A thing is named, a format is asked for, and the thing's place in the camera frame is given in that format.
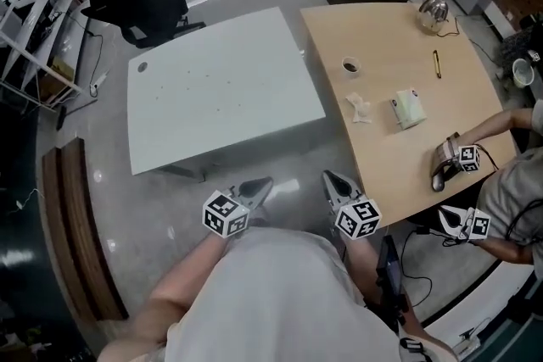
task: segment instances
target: wooden table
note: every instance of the wooden table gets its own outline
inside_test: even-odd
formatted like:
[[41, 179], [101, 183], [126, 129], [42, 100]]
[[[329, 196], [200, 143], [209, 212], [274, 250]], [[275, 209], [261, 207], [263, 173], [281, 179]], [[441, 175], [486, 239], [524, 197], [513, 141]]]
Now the wooden table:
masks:
[[324, 118], [279, 8], [205, 27], [128, 64], [132, 174]]
[[[460, 36], [439, 38], [417, 27], [412, 3], [358, 3], [302, 10], [316, 51], [338, 102], [363, 187], [383, 213], [381, 226], [405, 219], [460, 192], [492, 171], [461, 173], [436, 193], [430, 186], [435, 147], [455, 131], [463, 133], [501, 111], [484, 66], [471, 42]], [[454, 31], [454, 20], [441, 31]], [[442, 79], [435, 74], [437, 50]], [[344, 57], [358, 58], [361, 74], [349, 79]], [[414, 87], [428, 118], [409, 130], [397, 124], [390, 99]], [[357, 92], [371, 103], [371, 124], [353, 124], [345, 96]], [[515, 155], [509, 132], [481, 142], [499, 167]]]

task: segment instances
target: shiny floor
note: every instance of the shiny floor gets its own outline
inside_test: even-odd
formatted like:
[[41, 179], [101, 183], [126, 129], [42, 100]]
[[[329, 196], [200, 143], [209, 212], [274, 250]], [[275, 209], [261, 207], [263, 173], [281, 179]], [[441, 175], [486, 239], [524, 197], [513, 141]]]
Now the shiny floor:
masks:
[[[326, 234], [328, 208], [322, 195], [321, 173], [334, 169], [355, 176], [346, 137], [329, 90], [322, 83], [322, 68], [308, 50], [307, 33], [299, 12], [304, 7], [324, 5], [326, 0], [188, 1], [193, 5], [190, 20], [203, 20], [207, 25], [279, 6], [299, 45], [300, 55], [305, 56], [327, 118], [195, 158], [191, 163], [203, 167], [207, 173], [207, 181], [201, 184], [162, 173], [132, 176], [126, 129], [127, 63], [141, 51], [126, 43], [115, 26], [91, 22], [89, 30], [104, 36], [94, 80], [109, 72], [99, 88], [98, 102], [68, 116], [59, 134], [54, 132], [55, 116], [42, 112], [38, 157], [54, 144], [61, 146], [75, 136], [85, 139], [92, 206], [100, 240], [130, 313], [138, 309], [157, 280], [204, 237], [201, 206], [215, 189], [272, 176], [275, 187], [265, 203], [272, 224]], [[451, 7], [459, 12], [454, 4]], [[470, 38], [487, 53], [493, 53], [498, 41], [481, 17], [459, 21]], [[87, 37], [78, 72], [82, 86], [88, 86], [99, 45], [98, 38]], [[504, 105], [519, 105], [518, 96], [503, 89], [495, 78], [496, 67], [479, 48], [476, 50]], [[82, 96], [69, 106], [74, 109], [86, 102], [88, 98]], [[406, 222], [389, 229], [399, 250], [410, 229]], [[416, 307], [424, 319], [477, 279], [493, 259], [470, 245], [442, 248], [437, 237], [413, 236], [404, 261], [412, 276], [428, 276], [434, 281], [429, 297]], [[425, 280], [409, 279], [405, 284], [414, 304], [428, 293]]]

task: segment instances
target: white device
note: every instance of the white device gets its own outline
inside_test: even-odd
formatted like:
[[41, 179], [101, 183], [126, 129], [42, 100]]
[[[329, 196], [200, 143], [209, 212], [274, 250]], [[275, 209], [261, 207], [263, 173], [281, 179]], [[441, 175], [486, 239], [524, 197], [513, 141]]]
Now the white device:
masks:
[[390, 100], [390, 102], [402, 130], [420, 124], [427, 118], [421, 99], [413, 88], [398, 91], [396, 98]]
[[109, 73], [109, 71], [106, 71], [101, 76], [99, 76], [99, 78], [94, 82], [94, 85], [91, 84], [91, 88], [90, 88], [91, 97], [96, 98], [96, 96], [98, 95], [98, 89], [100, 88], [102, 83], [104, 83], [104, 81], [108, 77], [108, 73]]
[[442, 231], [458, 242], [484, 240], [490, 229], [490, 216], [480, 209], [459, 209], [449, 205], [438, 207]]

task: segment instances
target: gold pen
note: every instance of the gold pen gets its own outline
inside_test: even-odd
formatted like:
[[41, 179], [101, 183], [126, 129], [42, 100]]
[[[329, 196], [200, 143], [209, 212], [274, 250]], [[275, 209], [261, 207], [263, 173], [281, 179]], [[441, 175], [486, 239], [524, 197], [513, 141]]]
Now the gold pen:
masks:
[[438, 76], [438, 79], [441, 78], [441, 68], [439, 66], [439, 56], [438, 51], [434, 50], [434, 67], [435, 67], [435, 74]]

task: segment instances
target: small cup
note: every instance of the small cup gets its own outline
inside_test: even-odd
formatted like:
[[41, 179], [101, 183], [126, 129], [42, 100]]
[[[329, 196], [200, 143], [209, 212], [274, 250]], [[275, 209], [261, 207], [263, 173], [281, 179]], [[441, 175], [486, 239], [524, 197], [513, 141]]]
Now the small cup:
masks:
[[529, 86], [534, 81], [534, 69], [526, 59], [519, 58], [512, 64], [512, 81], [518, 88]]
[[361, 66], [357, 58], [343, 58], [341, 66], [350, 79], [354, 79], [360, 75]]

